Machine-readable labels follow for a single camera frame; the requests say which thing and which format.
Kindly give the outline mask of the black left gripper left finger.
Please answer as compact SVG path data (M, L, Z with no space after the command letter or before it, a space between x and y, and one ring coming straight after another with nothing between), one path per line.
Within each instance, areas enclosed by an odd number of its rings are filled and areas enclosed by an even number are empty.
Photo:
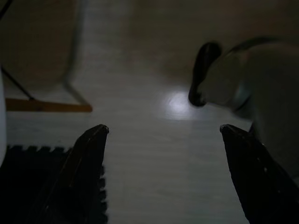
M103 165L108 133L106 125L97 125L76 140L24 224L108 224Z

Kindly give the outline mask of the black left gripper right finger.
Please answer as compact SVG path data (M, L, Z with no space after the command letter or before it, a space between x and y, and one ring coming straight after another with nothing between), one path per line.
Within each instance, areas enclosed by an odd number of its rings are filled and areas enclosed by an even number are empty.
M249 224L299 224L299 187L252 132L222 125L231 179Z

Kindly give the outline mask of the black foam puzzle mat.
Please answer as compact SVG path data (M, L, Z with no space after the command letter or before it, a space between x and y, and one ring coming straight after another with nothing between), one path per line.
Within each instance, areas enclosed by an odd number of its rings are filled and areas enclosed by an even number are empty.
M0 166L0 224L24 224L42 189L70 150L36 146L24 150L19 145L7 150Z

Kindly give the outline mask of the white bent metal tube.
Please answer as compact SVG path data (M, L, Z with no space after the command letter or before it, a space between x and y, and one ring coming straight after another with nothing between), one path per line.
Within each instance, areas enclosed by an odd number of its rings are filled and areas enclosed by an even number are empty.
M80 45L85 22L85 12L89 0L76 0L75 23L71 39L70 54L68 56L67 68L63 74L62 86L64 90L76 100L80 106L90 106L90 103L72 85L74 73L79 61Z

